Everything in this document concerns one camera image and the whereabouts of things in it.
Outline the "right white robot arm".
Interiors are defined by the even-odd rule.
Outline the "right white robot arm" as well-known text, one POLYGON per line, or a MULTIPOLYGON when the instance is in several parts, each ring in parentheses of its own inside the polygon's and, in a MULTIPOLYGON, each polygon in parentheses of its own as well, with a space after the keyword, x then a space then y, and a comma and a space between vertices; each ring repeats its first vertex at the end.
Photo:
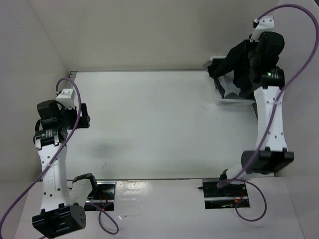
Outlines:
POLYGON ((244 151, 240 163, 220 175, 217 187, 224 196, 231 195, 236 184, 277 173, 294 160, 294 153, 288 151, 283 127, 285 74, 277 66, 284 46, 282 35, 265 31, 248 52, 248 78, 257 107, 257 142, 255 150, 244 151))

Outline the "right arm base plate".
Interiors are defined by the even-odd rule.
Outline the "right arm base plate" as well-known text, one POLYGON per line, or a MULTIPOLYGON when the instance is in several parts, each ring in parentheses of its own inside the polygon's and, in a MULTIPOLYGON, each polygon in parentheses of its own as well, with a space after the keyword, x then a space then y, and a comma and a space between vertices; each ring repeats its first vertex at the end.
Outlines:
POLYGON ((203 181, 198 190, 203 191, 205 208, 208 209, 233 209, 249 208, 249 198, 245 184, 229 184, 217 188, 217 181, 203 181))

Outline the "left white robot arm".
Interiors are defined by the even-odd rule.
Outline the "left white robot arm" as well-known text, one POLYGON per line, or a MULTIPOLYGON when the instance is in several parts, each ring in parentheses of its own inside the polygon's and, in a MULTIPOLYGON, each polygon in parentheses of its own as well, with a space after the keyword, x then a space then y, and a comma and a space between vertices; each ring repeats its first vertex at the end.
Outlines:
POLYGON ((39 215, 32 225, 48 239, 54 239, 86 227, 85 204, 99 194, 91 173, 76 176, 69 188, 66 176, 68 130, 88 128, 90 117, 85 103, 80 111, 57 100, 37 105, 40 119, 35 126, 33 142, 40 157, 43 197, 39 215))

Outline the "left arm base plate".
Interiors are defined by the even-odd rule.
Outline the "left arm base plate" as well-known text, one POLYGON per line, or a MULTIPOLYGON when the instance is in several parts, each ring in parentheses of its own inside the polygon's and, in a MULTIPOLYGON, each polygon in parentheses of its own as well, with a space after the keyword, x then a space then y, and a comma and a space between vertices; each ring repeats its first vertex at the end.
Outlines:
POLYGON ((91 203, 99 208, 103 208, 104 211, 113 211, 115 206, 115 192, 115 181, 97 181, 97 190, 88 196, 84 210, 87 212, 97 211, 95 207, 89 205, 89 203, 91 203))

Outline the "black pleated skirt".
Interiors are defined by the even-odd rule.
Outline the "black pleated skirt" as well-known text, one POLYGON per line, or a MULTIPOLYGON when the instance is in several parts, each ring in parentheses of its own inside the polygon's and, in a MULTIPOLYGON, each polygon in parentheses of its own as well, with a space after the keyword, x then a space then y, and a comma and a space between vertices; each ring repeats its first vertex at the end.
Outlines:
POLYGON ((212 61, 207 65, 207 72, 216 82, 218 77, 233 71, 233 84, 240 88, 239 97, 243 99, 254 99, 252 83, 249 80, 249 50, 252 42, 244 40, 233 47, 226 57, 219 63, 212 61))

